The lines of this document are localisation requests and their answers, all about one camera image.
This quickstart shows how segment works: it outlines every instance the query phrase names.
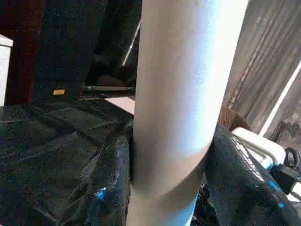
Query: white cabinet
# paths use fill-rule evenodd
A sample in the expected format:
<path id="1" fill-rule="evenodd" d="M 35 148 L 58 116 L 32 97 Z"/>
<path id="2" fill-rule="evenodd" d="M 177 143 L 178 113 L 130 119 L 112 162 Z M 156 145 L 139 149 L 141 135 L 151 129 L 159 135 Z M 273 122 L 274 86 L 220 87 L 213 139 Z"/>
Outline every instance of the white cabinet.
<path id="1" fill-rule="evenodd" d="M 0 106 L 4 105 L 10 49 L 13 41 L 0 34 Z"/>

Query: corrugated metal wall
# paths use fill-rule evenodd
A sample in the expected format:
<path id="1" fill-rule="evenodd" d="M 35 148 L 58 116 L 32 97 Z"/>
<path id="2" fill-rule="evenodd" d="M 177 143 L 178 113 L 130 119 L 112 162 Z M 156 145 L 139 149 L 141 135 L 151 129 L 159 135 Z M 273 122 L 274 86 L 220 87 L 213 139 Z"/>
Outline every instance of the corrugated metal wall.
<path id="1" fill-rule="evenodd" d="M 300 59 L 301 2 L 251 0 L 223 104 L 259 132 Z"/>

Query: shiny black plastic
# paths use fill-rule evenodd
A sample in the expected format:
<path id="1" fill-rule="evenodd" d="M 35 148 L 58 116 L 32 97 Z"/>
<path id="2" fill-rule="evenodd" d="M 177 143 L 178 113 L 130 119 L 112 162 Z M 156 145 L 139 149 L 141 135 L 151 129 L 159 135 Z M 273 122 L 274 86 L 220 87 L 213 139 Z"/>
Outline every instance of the shiny black plastic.
<path id="1" fill-rule="evenodd" d="M 208 152 L 206 178 L 220 225 L 301 225 L 296 209 L 272 176 L 221 125 Z"/>
<path id="2" fill-rule="evenodd" d="M 125 225 L 130 121 L 105 101 L 0 108 L 0 225 Z"/>

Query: red wall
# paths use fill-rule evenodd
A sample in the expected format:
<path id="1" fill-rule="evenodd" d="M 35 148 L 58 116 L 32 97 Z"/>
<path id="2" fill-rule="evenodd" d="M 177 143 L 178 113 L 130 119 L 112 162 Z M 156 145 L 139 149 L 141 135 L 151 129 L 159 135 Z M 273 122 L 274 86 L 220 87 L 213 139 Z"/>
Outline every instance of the red wall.
<path id="1" fill-rule="evenodd" d="M 0 33 L 14 41 L 6 93 L 8 105 L 31 99 L 45 7 L 46 0 L 1 0 Z"/>

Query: white cylindrical pole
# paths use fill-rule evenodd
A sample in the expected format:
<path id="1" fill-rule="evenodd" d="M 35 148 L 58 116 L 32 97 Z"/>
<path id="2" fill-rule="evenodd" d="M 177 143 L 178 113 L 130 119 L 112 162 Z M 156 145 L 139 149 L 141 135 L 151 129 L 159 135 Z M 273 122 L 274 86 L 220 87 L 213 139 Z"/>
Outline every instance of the white cylindrical pole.
<path id="1" fill-rule="evenodd" d="M 143 0 L 129 225 L 189 225 L 248 0 Z"/>

